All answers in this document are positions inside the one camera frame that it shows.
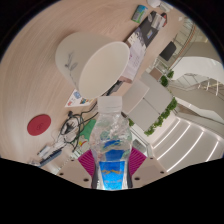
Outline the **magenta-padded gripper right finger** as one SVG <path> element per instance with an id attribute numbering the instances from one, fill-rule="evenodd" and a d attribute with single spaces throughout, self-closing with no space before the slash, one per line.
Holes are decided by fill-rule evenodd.
<path id="1" fill-rule="evenodd" d="M 128 161 L 128 188 L 140 188 L 166 176 L 165 168 L 158 160 L 146 157 L 142 152 L 133 148 Z"/>

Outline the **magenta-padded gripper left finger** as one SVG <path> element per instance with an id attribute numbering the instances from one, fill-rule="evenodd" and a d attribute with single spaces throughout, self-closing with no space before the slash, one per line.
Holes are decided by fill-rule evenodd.
<path id="1" fill-rule="evenodd" d="M 97 188 L 96 165 L 90 150 L 78 158 L 70 157 L 58 172 L 58 176 L 84 188 Z"/>

